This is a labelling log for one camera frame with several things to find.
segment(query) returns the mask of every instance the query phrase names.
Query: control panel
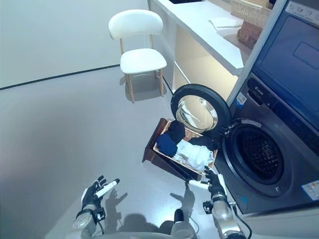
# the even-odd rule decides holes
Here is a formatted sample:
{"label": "control panel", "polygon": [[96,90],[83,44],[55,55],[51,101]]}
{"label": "control panel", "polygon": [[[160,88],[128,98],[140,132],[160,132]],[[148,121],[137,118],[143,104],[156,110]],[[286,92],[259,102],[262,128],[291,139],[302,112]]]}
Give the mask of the control panel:
{"label": "control panel", "polygon": [[319,25],[319,10],[290,1],[285,9],[291,15],[298,16],[304,20]]}

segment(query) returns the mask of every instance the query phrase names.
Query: white towel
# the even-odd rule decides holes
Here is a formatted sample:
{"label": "white towel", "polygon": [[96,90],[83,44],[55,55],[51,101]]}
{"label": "white towel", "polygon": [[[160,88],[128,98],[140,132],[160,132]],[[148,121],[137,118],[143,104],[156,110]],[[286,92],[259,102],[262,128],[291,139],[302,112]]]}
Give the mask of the white towel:
{"label": "white towel", "polygon": [[177,144],[174,159],[201,172],[214,161],[213,152],[206,146],[192,145],[183,139]]}
{"label": "white towel", "polygon": [[226,27],[241,27],[243,25],[242,19],[229,17],[214,17],[209,22],[213,24],[216,30]]}

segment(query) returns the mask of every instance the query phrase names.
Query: door glass window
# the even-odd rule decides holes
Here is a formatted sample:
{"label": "door glass window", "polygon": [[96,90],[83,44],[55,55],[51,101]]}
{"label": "door glass window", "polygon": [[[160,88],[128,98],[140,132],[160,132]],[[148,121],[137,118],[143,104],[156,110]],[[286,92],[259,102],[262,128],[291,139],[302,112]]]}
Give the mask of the door glass window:
{"label": "door glass window", "polygon": [[180,99],[176,119],[197,133],[215,128],[218,122],[215,108],[205,99],[193,95]]}

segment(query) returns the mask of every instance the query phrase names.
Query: sink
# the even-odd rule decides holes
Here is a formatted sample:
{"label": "sink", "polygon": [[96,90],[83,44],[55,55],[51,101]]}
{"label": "sink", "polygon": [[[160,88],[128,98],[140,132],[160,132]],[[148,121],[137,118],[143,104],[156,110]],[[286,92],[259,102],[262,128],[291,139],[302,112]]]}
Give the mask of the sink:
{"label": "sink", "polygon": [[203,1],[203,0],[170,0],[173,4],[179,3],[188,3],[188,2],[196,2],[196,1]]}

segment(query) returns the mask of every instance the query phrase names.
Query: dark blue cloth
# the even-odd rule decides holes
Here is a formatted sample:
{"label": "dark blue cloth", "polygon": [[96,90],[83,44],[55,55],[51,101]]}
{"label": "dark blue cloth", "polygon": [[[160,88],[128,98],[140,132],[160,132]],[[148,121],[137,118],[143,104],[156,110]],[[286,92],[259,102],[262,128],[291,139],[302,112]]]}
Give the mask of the dark blue cloth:
{"label": "dark blue cloth", "polygon": [[158,136],[156,143],[159,151],[169,157],[173,157],[177,152],[177,146],[167,132]]}
{"label": "dark blue cloth", "polygon": [[185,137],[185,126],[183,123],[174,120],[172,123],[170,123],[167,133],[177,145]]}

